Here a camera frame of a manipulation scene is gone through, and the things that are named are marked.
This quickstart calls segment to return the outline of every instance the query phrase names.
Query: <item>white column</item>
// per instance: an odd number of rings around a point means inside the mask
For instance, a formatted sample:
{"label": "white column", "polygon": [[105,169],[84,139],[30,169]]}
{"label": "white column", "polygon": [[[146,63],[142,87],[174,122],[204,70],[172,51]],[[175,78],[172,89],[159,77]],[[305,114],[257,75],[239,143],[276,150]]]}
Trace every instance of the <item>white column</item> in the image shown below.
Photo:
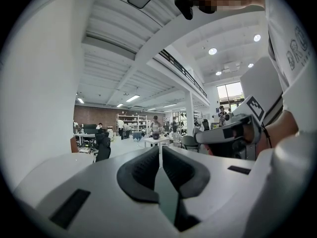
{"label": "white column", "polygon": [[193,135],[194,129],[194,107],[192,92],[185,92],[186,116],[187,116],[187,135]]}

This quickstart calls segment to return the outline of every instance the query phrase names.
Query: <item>office chair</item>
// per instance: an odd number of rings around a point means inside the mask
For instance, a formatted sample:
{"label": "office chair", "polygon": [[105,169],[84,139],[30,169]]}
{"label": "office chair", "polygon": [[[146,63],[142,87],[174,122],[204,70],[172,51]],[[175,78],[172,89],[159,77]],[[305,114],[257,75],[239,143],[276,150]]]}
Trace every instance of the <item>office chair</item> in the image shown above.
{"label": "office chair", "polygon": [[173,136],[173,146],[175,146],[175,143],[177,143],[178,145],[177,146],[179,146],[179,143],[181,143],[180,142],[180,135],[178,134],[178,132],[174,132],[173,134],[172,134],[172,136]]}
{"label": "office chair", "polygon": [[208,120],[207,120],[207,119],[204,119],[204,121],[203,121],[203,126],[204,126],[205,131],[206,131],[206,130],[210,130],[210,128],[209,128],[209,123],[208,123]]}
{"label": "office chair", "polygon": [[184,145],[185,149],[195,149],[199,153],[200,145],[197,144],[192,136],[183,136],[181,140],[182,144]]}
{"label": "office chair", "polygon": [[111,153],[111,141],[108,136],[109,132],[106,132],[104,134],[96,134],[96,143],[99,150],[96,157],[96,162],[109,159]]}

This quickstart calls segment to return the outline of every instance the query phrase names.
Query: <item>shelving unit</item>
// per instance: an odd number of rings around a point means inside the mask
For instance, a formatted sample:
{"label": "shelving unit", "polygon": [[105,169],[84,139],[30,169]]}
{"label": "shelving unit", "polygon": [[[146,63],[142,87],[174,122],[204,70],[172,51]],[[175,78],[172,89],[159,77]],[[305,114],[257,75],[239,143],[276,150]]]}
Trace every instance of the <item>shelving unit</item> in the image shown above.
{"label": "shelving unit", "polygon": [[132,128],[132,131],[141,131],[142,128],[144,128],[144,127],[146,128],[147,133],[149,131],[149,123],[148,123],[147,116],[125,116],[125,115],[119,115],[119,114],[117,114],[116,118],[115,118],[116,131],[119,131],[119,129],[118,129],[119,118],[122,118],[122,121],[124,123],[132,123],[131,125],[127,124],[128,126],[130,126]]}

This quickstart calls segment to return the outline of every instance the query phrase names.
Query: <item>white panel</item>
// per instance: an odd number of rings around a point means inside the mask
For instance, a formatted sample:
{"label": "white panel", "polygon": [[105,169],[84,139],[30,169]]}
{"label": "white panel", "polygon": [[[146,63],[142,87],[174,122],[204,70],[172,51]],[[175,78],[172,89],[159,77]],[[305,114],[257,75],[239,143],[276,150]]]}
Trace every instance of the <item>white panel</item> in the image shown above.
{"label": "white panel", "polygon": [[47,194],[91,165],[93,160],[92,155],[85,153],[63,154],[51,158],[34,168],[23,179],[14,191],[14,196],[36,208]]}
{"label": "white panel", "polygon": [[244,97],[255,97],[261,107],[268,111],[282,94],[278,74],[269,57],[261,58],[240,77]]}
{"label": "white panel", "polygon": [[11,190],[42,162],[71,153],[81,40],[93,1],[54,0],[9,40],[0,77],[0,152]]}

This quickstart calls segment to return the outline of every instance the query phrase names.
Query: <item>computer monitor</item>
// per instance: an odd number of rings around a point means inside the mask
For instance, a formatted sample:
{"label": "computer monitor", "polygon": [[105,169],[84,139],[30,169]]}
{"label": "computer monitor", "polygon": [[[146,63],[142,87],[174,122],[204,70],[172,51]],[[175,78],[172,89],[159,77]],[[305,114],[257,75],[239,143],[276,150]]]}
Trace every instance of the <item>computer monitor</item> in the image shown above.
{"label": "computer monitor", "polygon": [[84,124],[83,129],[96,129],[96,124]]}

